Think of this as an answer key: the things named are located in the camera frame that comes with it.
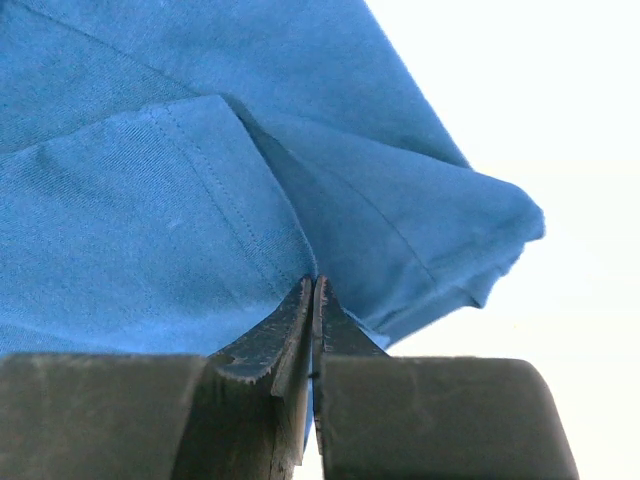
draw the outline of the stitching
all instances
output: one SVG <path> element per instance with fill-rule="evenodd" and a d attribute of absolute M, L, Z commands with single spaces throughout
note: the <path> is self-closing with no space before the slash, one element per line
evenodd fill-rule
<path fill-rule="evenodd" d="M 298 161 L 300 161 L 303 164 L 307 165 L 308 168 L 308 162 L 300 159 L 299 157 L 294 155 L 294 158 L 297 158 Z M 367 202 L 367 204 L 373 208 L 379 215 L 380 217 L 382 217 L 382 219 L 387 223 L 387 225 L 389 227 L 391 227 L 391 229 L 398 235 L 398 237 L 400 237 L 402 239 L 402 241 L 404 242 L 405 246 L 407 247 L 407 249 L 409 250 L 409 252 L 411 252 L 411 255 L 413 255 L 413 257 L 418 261 L 418 263 L 420 264 L 420 266 L 422 267 L 422 269 L 425 271 L 425 273 L 429 276 L 429 278 L 431 279 L 431 281 L 434 284 L 435 290 L 438 289 L 438 282 L 436 281 L 435 277 L 431 274 L 431 272 L 429 271 L 429 269 L 427 268 L 427 266 L 424 264 L 424 262 L 420 259 L 420 257 L 418 256 L 417 252 L 414 250 L 414 248 L 411 246 L 411 244 L 409 243 L 409 241 L 407 240 L 407 238 L 402 235 L 402 233 L 400 232 L 400 230 L 398 230 L 398 227 L 396 227 L 393 222 L 391 222 L 391 220 L 389 220 L 387 218 L 387 216 L 382 213 L 382 211 L 380 211 L 380 209 L 369 199 L 369 197 L 367 197 L 366 195 L 364 195 L 362 192 L 360 192 L 357 188 L 355 188 L 351 182 L 349 182 L 348 180 L 346 180 L 344 177 L 342 177 L 342 175 L 334 172 L 332 169 L 324 166 L 324 165 L 316 165 L 314 164 L 314 166 L 316 166 L 319 169 L 325 170 L 326 172 L 329 172 L 331 175 L 333 175 L 334 177 L 336 177 L 339 181 L 342 181 L 343 183 L 347 184 L 349 186 L 349 188 L 356 193 L 360 198 L 362 198 L 365 202 Z"/>
<path fill-rule="evenodd" d="M 171 120 L 173 121 L 173 123 L 176 125 L 176 127 L 178 128 L 178 130 L 180 131 L 180 133 L 182 134 L 182 136 L 184 137 L 184 139 L 189 142 L 189 144 L 191 146 L 193 146 L 198 153 L 200 153 L 200 156 L 202 157 L 203 160 L 205 160 L 204 162 L 204 166 L 207 169 L 207 171 L 209 172 L 209 174 L 215 179 L 216 184 L 220 187 L 220 190 L 222 191 L 222 193 L 224 194 L 224 196 L 227 198 L 227 201 L 229 202 L 229 204 L 231 204 L 231 206 L 233 207 L 233 210 L 235 212 L 235 214 L 240 218 L 240 220 L 242 220 L 242 223 L 244 224 L 245 228 L 247 229 L 247 231 L 249 232 L 249 236 L 251 237 L 251 242 L 253 244 L 253 246 L 256 248 L 256 250 L 259 250 L 258 248 L 258 241 L 256 239 L 256 235 L 253 232 L 253 229 L 251 228 L 251 225 L 249 224 L 249 222 L 247 221 L 247 219 L 245 218 L 244 215 L 242 215 L 242 212 L 240 212 L 240 209 L 238 208 L 238 206 L 236 205 L 236 203 L 233 201 L 233 197 L 231 195 L 229 195 L 228 190 L 225 188 L 224 183 L 220 180 L 220 177 L 218 177 L 218 175 L 216 174 L 215 170 L 211 168 L 211 165 L 209 164 L 209 162 L 207 162 L 207 156 L 204 154 L 204 152 L 202 151 L 202 149 L 200 148 L 200 146 L 198 144 L 196 144 L 193 140 L 191 140 L 187 134 L 185 133 L 184 129 L 182 128 L 182 126 L 180 125 L 180 123 L 176 120 L 176 118 L 173 116 L 170 108 L 168 106 L 165 106 L 165 110 L 167 112 L 167 115 L 169 116 L 169 118 L 171 118 Z M 228 148 L 224 137 L 221 139 L 222 140 L 222 144 L 225 147 L 225 150 L 227 150 L 227 152 L 231 155 L 231 151 Z M 280 270 L 280 268 L 278 268 L 277 265 L 275 265 L 274 263 L 272 263 L 269 260 L 269 263 L 271 264 L 271 266 L 273 268 L 275 268 L 276 272 L 278 272 L 278 274 L 280 275 L 280 278 L 282 280 L 284 280 L 285 282 L 287 281 L 287 277 L 285 276 L 285 274 Z M 269 283 L 269 285 L 271 285 L 273 287 L 273 285 L 267 280 L 267 278 L 264 276 L 264 274 L 262 274 L 262 278 L 267 281 Z"/>
<path fill-rule="evenodd" d="M 201 148 L 196 145 L 184 132 L 182 126 L 178 123 L 178 121 L 174 118 L 174 116 L 172 115 L 170 109 L 165 106 L 164 110 L 167 113 L 167 116 L 169 117 L 169 119 L 175 124 L 176 128 L 179 130 L 180 134 L 182 135 L 182 137 L 184 138 L 184 140 L 191 145 L 194 149 L 196 149 L 198 151 L 198 153 L 200 154 L 200 156 L 205 160 L 205 165 L 206 165 L 206 155 L 204 155 L 204 152 L 202 152 Z M 238 242 L 238 245 L 242 248 L 242 250 L 245 252 L 245 254 L 247 254 L 247 257 L 249 257 L 248 255 L 248 249 L 247 246 L 244 244 L 244 242 L 241 240 L 241 237 L 238 233 L 238 231 L 233 227 L 233 224 L 231 223 L 231 221 L 229 220 L 229 218 L 227 217 L 227 215 L 222 211 L 222 209 L 220 208 L 220 205 L 218 205 L 218 203 L 215 201 L 214 195 L 212 194 L 212 192 L 210 191 L 208 185 L 206 184 L 206 182 L 203 180 L 202 176 L 199 174 L 197 168 L 195 167 L 195 165 L 193 164 L 193 162 L 191 161 L 191 159 L 189 158 L 189 155 L 184 151 L 184 149 L 180 148 L 180 146 L 178 146 L 176 144 L 176 142 L 167 134 L 167 132 L 158 124 L 157 119 L 154 117 L 153 114 L 151 114 L 151 118 L 155 124 L 155 126 L 159 129 L 159 131 L 162 133 L 162 135 L 178 150 L 180 151 L 184 158 L 187 160 L 187 163 L 189 164 L 189 166 L 192 168 L 192 170 L 194 171 L 194 173 L 196 174 L 196 176 L 198 177 L 198 179 L 200 180 L 202 186 L 204 187 L 205 191 L 207 192 L 207 195 L 209 196 L 209 199 L 211 200 L 211 202 L 215 205 L 216 209 L 218 210 L 218 212 L 220 213 L 220 215 L 222 215 L 222 218 L 224 219 L 225 223 L 228 225 L 228 227 L 230 228 L 230 230 L 233 232 L 233 235 L 236 239 L 236 241 Z M 223 192 L 223 194 L 225 195 L 225 197 L 227 198 L 227 200 L 229 201 L 229 203 L 233 206 L 236 214 L 242 219 L 245 227 L 247 228 L 247 230 L 249 231 L 249 235 L 251 237 L 251 240 L 253 242 L 253 245 L 257 247 L 257 241 L 255 238 L 255 234 L 253 233 L 253 230 L 251 230 L 251 228 L 248 225 L 248 222 L 246 221 L 246 219 L 244 218 L 244 216 L 240 213 L 240 211 L 238 210 L 237 206 L 235 205 L 235 203 L 233 202 L 231 196 L 229 195 L 228 191 L 226 190 L 226 188 L 224 187 L 224 184 L 220 181 L 220 178 L 215 174 L 215 172 L 213 170 L 211 170 L 210 168 L 207 167 L 207 170 L 209 171 L 209 173 L 212 175 L 212 177 L 215 179 L 216 184 L 220 187 L 220 190 Z M 264 272 L 262 271 L 262 269 L 258 268 L 258 266 L 255 264 L 255 262 L 252 262 L 255 266 L 256 269 L 258 270 L 258 272 L 260 272 L 260 276 L 262 277 L 262 279 L 265 281 L 265 283 L 267 283 L 269 285 L 269 289 L 271 290 L 271 292 L 274 295 L 277 295 L 276 289 L 273 285 L 273 283 L 271 281 L 269 281 L 266 276 L 264 275 Z M 278 274 L 280 274 L 281 278 L 286 279 L 286 277 L 284 276 L 284 274 L 280 271 L 280 269 L 278 269 L 277 267 L 275 267 Z"/>
<path fill-rule="evenodd" d="M 280 144 L 280 142 L 278 142 L 278 140 L 273 138 L 265 130 L 263 130 L 262 127 L 260 127 L 260 125 L 258 125 L 258 123 L 255 121 L 255 119 L 251 116 L 251 113 L 246 109 L 244 104 L 240 103 L 237 99 L 231 97 L 228 94 L 220 94 L 219 97 L 224 101 L 224 103 L 227 106 L 227 108 L 230 109 L 231 113 L 240 122 L 240 124 L 242 125 L 243 129 L 245 130 L 245 132 L 249 136 L 249 139 L 252 141 L 253 146 L 256 148 L 258 153 L 263 157 L 263 159 L 265 161 L 265 164 L 266 164 L 267 168 L 269 169 L 269 172 L 271 173 L 271 175 L 273 176 L 273 178 L 276 180 L 276 182 L 278 184 L 278 187 L 280 189 L 280 192 L 283 195 L 283 198 L 284 198 L 285 202 L 287 203 L 287 205 L 289 206 L 289 208 L 293 212 L 293 214 L 294 214 L 293 218 L 294 218 L 295 226 L 302 233 L 302 239 L 303 239 L 304 245 L 308 249 L 308 252 L 312 256 L 312 262 L 313 262 L 313 270 L 312 271 L 313 271 L 313 276 L 315 278 L 318 275 L 318 261 L 317 261 L 317 258 L 315 256 L 315 253 L 313 251 L 313 247 L 312 247 L 311 243 L 309 242 L 309 239 L 307 238 L 307 234 L 304 231 L 304 229 L 303 229 L 303 227 L 302 227 L 302 225 L 300 223 L 300 218 L 299 218 L 296 206 L 292 203 L 291 198 L 289 197 L 288 193 L 283 188 L 282 184 L 280 183 L 280 180 L 279 180 L 278 176 L 276 175 L 276 172 L 274 171 L 274 169 L 272 168 L 271 163 L 269 162 L 269 155 L 267 154 L 267 152 L 265 150 L 265 145 L 263 145 L 263 141 L 259 138 L 259 135 L 264 135 L 265 137 L 268 137 L 270 140 L 275 142 L 275 144 L 278 146 L 278 148 L 280 148 L 283 151 L 285 151 L 284 147 Z M 239 112 L 239 111 L 236 110 L 236 107 L 238 106 L 238 104 L 240 104 L 242 106 L 244 111 L 240 111 Z M 227 147 L 228 144 L 226 143 L 226 138 L 225 137 L 222 138 L 222 142 L 224 143 L 225 147 Z"/>
<path fill-rule="evenodd" d="M 194 90 L 193 88 L 189 87 L 188 85 L 183 84 L 182 82 L 179 82 L 178 80 L 176 80 L 175 78 L 170 77 L 169 75 L 167 75 L 166 73 L 164 73 L 161 70 L 158 70 L 155 67 L 152 67 L 151 65 L 148 65 L 144 62 L 141 62 L 140 60 L 138 60 L 137 58 L 132 57 L 131 55 L 118 50 L 117 48 L 115 48 L 113 45 L 109 45 L 108 43 L 100 40 L 97 37 L 94 37 L 93 35 L 90 35 L 87 32 L 84 32 L 72 25 L 69 25 L 65 22 L 63 22 L 62 20 L 59 20 L 57 18 L 52 17 L 51 15 L 47 15 L 46 13 L 40 12 L 39 10 L 35 10 L 33 7 L 30 7 L 29 5 L 25 5 L 21 0 L 9 0 L 9 2 L 13 3 L 14 5 L 17 5 L 19 7 L 24 8 L 26 11 L 28 11 L 29 13 L 36 15 L 38 17 L 44 18 L 46 20 L 49 20 L 53 23 L 55 23 L 56 25 L 65 28 L 71 32 L 77 33 L 78 35 L 82 35 L 83 37 L 88 38 L 89 40 L 92 40 L 96 43 L 98 43 L 99 45 L 102 45 L 103 47 L 111 50 L 112 52 L 116 53 L 117 55 L 120 55 L 134 63 L 136 63 L 137 65 L 140 65 L 148 70 L 150 70 L 151 72 L 155 73 L 156 75 L 160 75 L 162 78 L 165 78 L 166 80 L 169 80 L 170 82 L 173 82 L 175 85 L 184 88 L 185 90 L 189 91 L 190 93 L 194 94 L 194 95 L 201 95 L 201 92 L 198 92 L 196 90 Z"/>

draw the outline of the blue shirt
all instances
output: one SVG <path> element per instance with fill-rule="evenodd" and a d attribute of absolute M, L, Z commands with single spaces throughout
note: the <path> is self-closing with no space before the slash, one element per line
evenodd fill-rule
<path fill-rule="evenodd" d="M 362 0 L 0 1 L 0 355 L 208 355 L 318 272 L 386 347 L 543 232 Z"/>

